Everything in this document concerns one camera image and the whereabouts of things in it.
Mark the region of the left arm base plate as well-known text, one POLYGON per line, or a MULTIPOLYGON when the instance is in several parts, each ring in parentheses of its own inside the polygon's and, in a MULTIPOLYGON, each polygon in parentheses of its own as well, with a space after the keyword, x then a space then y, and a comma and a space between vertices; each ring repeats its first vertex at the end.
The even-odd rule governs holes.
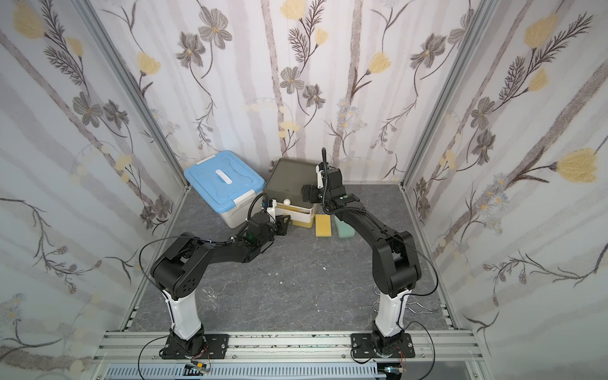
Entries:
POLYGON ((183 340, 171 332, 159 351, 162 359, 224 359, 230 336, 228 334, 195 334, 183 340))

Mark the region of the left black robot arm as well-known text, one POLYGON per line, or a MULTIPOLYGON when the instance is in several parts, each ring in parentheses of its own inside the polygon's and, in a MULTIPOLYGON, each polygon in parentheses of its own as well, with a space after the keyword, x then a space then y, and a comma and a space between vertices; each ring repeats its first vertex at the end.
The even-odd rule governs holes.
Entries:
POLYGON ((290 215, 271 216, 258 212, 249 217, 235 237, 213 242, 183 233, 152 264, 150 280, 161 291, 169 309, 171 327, 163 359, 199 359, 211 344, 196 306, 196 289, 211 264, 246 264, 264 253, 277 236, 285 236, 290 215))

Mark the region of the light green sponge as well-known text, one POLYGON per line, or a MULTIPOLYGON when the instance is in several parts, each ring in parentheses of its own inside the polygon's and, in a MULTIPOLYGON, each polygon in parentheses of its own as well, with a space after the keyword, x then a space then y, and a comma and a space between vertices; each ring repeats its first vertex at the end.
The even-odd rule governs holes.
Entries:
POLYGON ((339 238, 353 238, 356 234, 355 229, 350 226, 348 223, 341 221, 335 215, 333 217, 333 221, 337 228, 337 235, 339 238))

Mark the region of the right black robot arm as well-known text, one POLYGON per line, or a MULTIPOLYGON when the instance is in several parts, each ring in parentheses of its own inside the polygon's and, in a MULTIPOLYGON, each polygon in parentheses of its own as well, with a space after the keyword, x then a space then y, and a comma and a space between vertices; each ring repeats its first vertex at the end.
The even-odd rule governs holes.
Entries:
POLYGON ((370 342, 377 355, 392 356, 398 350, 405 350, 406 327, 402 322, 408 297, 429 296, 438 288, 423 293, 414 291, 423 275, 420 259, 424 255, 416 249, 410 232, 387 226, 365 208, 359 197, 348 194, 336 167, 323 161, 315 172, 317 183, 304 185, 302 198, 320 204, 326 215, 351 226, 370 246, 372 276, 381 292, 370 342))

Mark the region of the yellow green-backed sponge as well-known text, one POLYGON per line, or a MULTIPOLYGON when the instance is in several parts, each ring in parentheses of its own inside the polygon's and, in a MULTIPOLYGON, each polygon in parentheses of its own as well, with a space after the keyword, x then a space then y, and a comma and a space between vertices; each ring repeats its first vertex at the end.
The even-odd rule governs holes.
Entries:
POLYGON ((330 238, 332 236, 331 217, 319 214, 315 216, 315 235, 318 238, 330 238))

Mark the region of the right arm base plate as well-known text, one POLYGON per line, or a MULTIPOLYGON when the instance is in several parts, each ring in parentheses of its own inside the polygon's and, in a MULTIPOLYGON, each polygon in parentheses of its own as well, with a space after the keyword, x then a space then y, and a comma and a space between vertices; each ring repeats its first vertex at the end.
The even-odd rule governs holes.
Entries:
POLYGON ((412 337, 399 332, 383 337, 379 332, 359 332, 350 336, 351 352, 355 359, 413 359, 416 357, 412 337))

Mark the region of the green three-drawer cabinet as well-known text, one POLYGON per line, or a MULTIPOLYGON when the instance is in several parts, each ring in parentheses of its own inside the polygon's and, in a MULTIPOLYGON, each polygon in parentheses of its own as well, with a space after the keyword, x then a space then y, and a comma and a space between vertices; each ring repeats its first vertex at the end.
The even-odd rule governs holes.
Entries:
POLYGON ((290 215, 295 226, 312 228, 318 205, 302 199, 302 187, 317 186, 316 168, 312 162, 280 158, 264 188, 275 216, 290 215))

